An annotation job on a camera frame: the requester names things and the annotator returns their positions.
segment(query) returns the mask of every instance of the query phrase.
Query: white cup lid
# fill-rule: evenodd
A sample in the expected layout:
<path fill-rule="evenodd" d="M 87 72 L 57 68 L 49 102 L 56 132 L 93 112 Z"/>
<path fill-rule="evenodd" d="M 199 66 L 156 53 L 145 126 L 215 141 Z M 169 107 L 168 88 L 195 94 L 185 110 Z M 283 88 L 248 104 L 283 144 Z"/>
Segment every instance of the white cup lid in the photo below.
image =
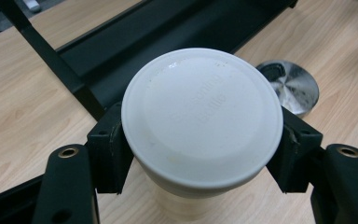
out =
<path fill-rule="evenodd" d="M 244 60 L 181 49 L 132 79 L 122 124 L 154 181 L 197 196 L 246 183 L 268 163 L 281 140 L 282 109 L 269 82 Z"/>

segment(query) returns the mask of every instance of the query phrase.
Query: screw hole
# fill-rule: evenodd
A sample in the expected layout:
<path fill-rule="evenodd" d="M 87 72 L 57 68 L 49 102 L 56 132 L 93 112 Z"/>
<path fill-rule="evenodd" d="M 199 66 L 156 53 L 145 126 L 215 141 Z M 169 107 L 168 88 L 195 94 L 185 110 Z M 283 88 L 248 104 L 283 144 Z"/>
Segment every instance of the screw hole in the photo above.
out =
<path fill-rule="evenodd" d="M 75 147 L 68 147 L 68 148 L 65 148 L 63 149 L 59 154 L 58 156 L 60 158 L 70 158 L 70 157 L 73 157 L 77 154 L 77 152 L 79 151 L 79 149 L 75 148 Z"/>
<path fill-rule="evenodd" d="M 337 150 L 339 153 L 341 153 L 342 155 L 344 155 L 346 157 L 358 158 L 358 151 L 355 151 L 351 148 L 340 147 Z"/>
<path fill-rule="evenodd" d="M 72 216 L 72 212 L 69 209 L 62 209 L 54 214 L 51 218 L 53 223 L 64 223 Z"/>

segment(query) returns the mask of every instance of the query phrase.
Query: wooden desk surface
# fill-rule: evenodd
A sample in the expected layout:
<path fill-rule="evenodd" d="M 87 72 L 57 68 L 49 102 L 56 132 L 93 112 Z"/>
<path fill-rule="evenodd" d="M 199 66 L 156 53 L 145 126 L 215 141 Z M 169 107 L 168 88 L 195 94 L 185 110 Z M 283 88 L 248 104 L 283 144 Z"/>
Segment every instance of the wooden desk surface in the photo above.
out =
<path fill-rule="evenodd" d="M 31 19 L 57 48 L 137 0 L 66 0 Z M 314 75 L 319 103 L 305 121 L 323 147 L 358 147 L 358 0 L 299 0 L 237 53 L 258 65 L 280 59 Z M 95 121 L 15 29 L 0 34 L 0 192 L 43 174 L 48 155 L 86 142 Z M 306 194 L 280 192 L 266 169 L 227 193 L 219 213 L 196 223 L 314 223 Z M 122 195 L 100 195 L 102 223 L 172 223 L 134 161 Z"/>

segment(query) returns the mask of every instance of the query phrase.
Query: black metal frame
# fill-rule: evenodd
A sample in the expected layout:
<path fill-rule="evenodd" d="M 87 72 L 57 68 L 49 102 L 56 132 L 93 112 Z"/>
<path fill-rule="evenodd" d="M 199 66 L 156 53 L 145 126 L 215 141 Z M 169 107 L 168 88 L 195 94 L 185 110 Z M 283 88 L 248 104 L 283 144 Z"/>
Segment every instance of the black metal frame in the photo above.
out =
<path fill-rule="evenodd" d="M 296 0 L 147 0 L 54 50 L 12 0 L 1 11 L 97 120 L 145 64 L 176 49 L 234 53 Z"/>

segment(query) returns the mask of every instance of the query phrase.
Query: stainless steel lid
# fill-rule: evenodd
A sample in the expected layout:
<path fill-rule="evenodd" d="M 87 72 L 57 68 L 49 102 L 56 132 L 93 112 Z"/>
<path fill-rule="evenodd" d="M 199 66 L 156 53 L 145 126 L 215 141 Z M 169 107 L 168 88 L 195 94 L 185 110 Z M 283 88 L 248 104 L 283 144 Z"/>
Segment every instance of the stainless steel lid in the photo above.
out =
<path fill-rule="evenodd" d="M 278 95 L 282 106 L 304 117 L 316 105 L 319 88 L 305 69 L 287 61 L 268 61 L 257 66 Z"/>

